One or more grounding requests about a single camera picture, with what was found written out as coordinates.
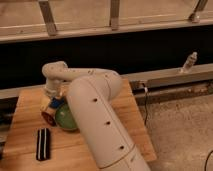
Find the concrete floor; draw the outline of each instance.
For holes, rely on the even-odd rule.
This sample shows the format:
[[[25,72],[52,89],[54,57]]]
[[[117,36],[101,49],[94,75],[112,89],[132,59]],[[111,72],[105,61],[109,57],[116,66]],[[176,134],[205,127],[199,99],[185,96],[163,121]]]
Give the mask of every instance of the concrete floor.
[[[213,95],[147,105],[147,129],[158,159],[152,171],[203,171],[213,149]],[[140,106],[142,115],[144,106]],[[213,170],[213,155],[208,171]]]

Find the cable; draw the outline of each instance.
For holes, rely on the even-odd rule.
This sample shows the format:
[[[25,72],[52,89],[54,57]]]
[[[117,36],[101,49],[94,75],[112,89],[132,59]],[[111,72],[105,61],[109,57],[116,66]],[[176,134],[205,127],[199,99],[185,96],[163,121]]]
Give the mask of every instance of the cable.
[[[206,161],[205,161],[205,165],[204,165],[204,171],[207,171],[208,161],[209,161],[209,158],[210,158],[210,156],[211,156],[212,153],[213,153],[213,150],[211,150],[209,152],[209,154],[207,155],[207,157],[206,157]]]

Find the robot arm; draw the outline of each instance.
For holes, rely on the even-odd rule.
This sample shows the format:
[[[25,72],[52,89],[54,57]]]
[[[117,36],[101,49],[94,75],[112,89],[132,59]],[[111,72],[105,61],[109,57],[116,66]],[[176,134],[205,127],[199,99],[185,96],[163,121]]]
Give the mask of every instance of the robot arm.
[[[119,74],[102,69],[75,69],[73,73],[73,69],[68,69],[64,64],[50,63],[43,67],[47,77],[45,89],[57,94],[63,80],[74,79],[69,85],[66,98],[100,170],[149,171],[108,102],[120,92],[122,79]]]

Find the wooden cutting board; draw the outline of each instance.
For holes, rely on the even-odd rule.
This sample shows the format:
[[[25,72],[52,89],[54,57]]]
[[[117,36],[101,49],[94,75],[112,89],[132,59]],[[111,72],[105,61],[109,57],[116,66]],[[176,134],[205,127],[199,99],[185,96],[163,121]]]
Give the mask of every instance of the wooden cutting board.
[[[98,171],[80,132],[71,133],[58,127],[50,127],[43,120],[40,115],[42,96],[42,88],[21,91],[3,159],[0,161],[0,170]],[[111,104],[145,160],[155,160],[155,151],[128,80],[124,80],[121,93]],[[35,158],[36,135],[37,130],[44,127],[48,127],[52,135],[51,159],[39,162]]]

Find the white bracket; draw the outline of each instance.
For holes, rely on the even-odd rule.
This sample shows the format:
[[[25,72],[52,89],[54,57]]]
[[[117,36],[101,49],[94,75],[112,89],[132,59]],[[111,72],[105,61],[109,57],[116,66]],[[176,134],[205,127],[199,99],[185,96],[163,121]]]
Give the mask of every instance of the white bracket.
[[[49,36],[55,36],[57,34],[55,22],[53,19],[51,7],[48,0],[38,0],[39,6],[41,8],[41,13],[44,18],[47,33]]]
[[[111,0],[110,26],[112,30],[118,30],[119,28],[119,9],[120,9],[120,0]]]

